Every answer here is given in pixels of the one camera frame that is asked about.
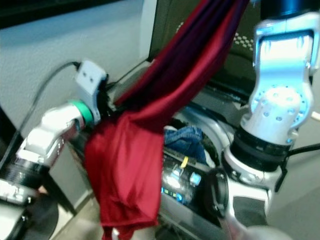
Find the washing machine drum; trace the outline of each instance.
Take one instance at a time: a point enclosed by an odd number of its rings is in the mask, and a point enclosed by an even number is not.
[[[161,193],[169,195],[208,219],[210,216],[204,208],[204,185],[207,172],[220,164],[222,150],[232,140],[232,128],[215,119],[215,116],[208,114],[207,111],[190,106],[177,113],[168,125],[176,130],[189,126],[201,129],[201,144],[208,152],[213,165],[201,163],[198,159],[185,155],[184,152],[165,146]]]

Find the denim fabric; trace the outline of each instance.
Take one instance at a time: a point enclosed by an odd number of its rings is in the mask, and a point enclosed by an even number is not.
[[[177,131],[164,130],[164,145],[166,147],[188,157],[196,158],[200,163],[207,164],[202,140],[202,130],[195,126],[186,126]]]

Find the red cloth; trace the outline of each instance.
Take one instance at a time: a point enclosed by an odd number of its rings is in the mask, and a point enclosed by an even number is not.
[[[138,83],[129,108],[98,125],[85,167],[100,204],[104,239],[129,240],[155,225],[161,198],[163,127],[223,64],[249,0],[203,0]]]

